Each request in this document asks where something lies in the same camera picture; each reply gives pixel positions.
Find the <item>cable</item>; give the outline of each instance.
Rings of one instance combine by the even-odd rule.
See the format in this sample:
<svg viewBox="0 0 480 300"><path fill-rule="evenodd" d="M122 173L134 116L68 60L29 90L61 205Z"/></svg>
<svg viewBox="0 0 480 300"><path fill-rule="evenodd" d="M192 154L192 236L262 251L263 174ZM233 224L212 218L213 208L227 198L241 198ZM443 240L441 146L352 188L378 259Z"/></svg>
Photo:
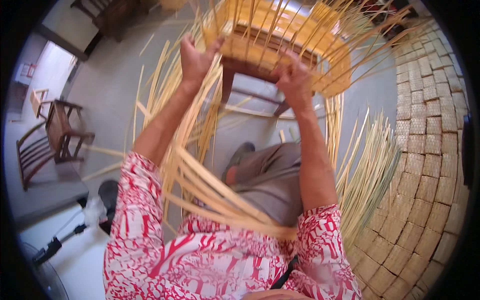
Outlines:
<svg viewBox="0 0 480 300"><path fill-rule="evenodd" d="M60 233L60 231L64 230L65 227L70 224L70 222L73 221L73 219L78 216L79 213L81 213L83 211L83 209L79 210L78 212L76 212L75 214L73 214L73 216L70 217L70 219L57 231L55 232L55 234L53 235L53 237L57 236L57 234Z"/></svg>

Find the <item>hand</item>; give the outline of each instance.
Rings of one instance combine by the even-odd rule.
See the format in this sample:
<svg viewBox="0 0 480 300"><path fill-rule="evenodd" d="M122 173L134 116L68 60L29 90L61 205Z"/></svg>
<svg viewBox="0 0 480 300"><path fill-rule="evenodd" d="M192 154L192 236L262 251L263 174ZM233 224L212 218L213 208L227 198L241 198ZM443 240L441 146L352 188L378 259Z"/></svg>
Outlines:
<svg viewBox="0 0 480 300"><path fill-rule="evenodd" d="M186 85L200 87L202 81L212 65L215 54L220 50L224 41L219 37L215 43L207 48L205 53L200 53L195 48L195 41L191 34L186 34L180 42L181 69L183 73L182 81Z"/></svg>
<svg viewBox="0 0 480 300"><path fill-rule="evenodd" d="M297 54L290 50L281 52L290 59L289 65L279 64L272 75L280 77L276 86L285 94L285 101L295 114L313 109L312 75Z"/></svg>

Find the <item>left hand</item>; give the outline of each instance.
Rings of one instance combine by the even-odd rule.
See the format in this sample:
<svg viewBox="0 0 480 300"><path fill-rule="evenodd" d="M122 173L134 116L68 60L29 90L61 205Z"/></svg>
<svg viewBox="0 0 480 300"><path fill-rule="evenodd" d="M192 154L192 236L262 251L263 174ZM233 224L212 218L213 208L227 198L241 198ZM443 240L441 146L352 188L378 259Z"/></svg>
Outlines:
<svg viewBox="0 0 480 300"><path fill-rule="evenodd" d="M222 47L224 40L223 37L219 37L215 43L207 48L205 53L200 53L195 48L192 35L186 34L180 42L182 81L188 85L200 87L212 65L215 54Z"/></svg>

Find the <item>right hand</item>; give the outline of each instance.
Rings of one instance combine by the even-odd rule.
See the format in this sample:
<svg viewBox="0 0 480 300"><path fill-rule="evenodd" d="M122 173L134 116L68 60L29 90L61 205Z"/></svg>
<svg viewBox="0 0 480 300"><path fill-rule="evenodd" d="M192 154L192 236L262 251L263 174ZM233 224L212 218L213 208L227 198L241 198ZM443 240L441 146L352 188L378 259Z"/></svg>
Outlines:
<svg viewBox="0 0 480 300"><path fill-rule="evenodd" d="M280 79L276 86L285 94L285 101L295 114L305 110L312 110L312 75L297 54L290 50L281 52L282 56L290 59L290 64L278 64L272 75Z"/></svg>

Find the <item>person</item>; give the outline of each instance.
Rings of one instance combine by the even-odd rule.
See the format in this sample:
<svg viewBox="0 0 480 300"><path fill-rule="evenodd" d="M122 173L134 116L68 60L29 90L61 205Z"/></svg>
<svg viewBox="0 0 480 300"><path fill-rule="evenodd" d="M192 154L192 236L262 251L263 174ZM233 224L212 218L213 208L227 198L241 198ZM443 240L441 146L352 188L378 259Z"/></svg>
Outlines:
<svg viewBox="0 0 480 300"><path fill-rule="evenodd" d="M164 244L158 166L222 42L200 53L192 37L185 36L181 83L123 162L104 257L106 297L361 299L342 245L334 171L312 107L311 75L289 51L283 55L291 63L274 73L295 113L301 147L282 144L255 152L245 143L223 180L280 224L298 224L297 240L278 240L190 214L178 236Z"/></svg>

